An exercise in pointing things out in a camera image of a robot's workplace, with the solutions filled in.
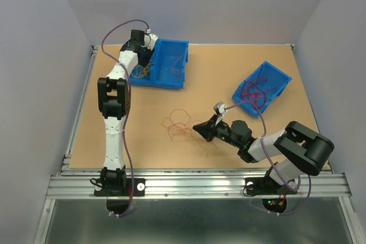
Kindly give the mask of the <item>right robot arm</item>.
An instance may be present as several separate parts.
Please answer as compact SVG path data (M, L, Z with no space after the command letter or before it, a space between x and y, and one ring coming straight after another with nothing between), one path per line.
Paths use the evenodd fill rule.
M335 149L333 142L303 124L292 121L276 134L255 138L245 121L227 124L214 115L210 120L193 126L193 130L207 142L215 138L238 149L238 156L246 163L283 155L282 162L272 163L263 177L251 178L244 187L246 196L277 195L282 191L297 193L301 175L319 175Z

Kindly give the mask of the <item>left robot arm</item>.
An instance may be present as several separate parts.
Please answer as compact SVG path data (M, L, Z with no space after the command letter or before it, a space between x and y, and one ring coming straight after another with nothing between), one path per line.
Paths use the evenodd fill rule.
M132 194L134 185L126 175L124 131L131 105L130 75L140 65L146 67L154 53L158 36L132 30L130 39L121 47L111 72L97 81L98 109L105 124L105 160L100 176L91 179L94 196L112 197Z

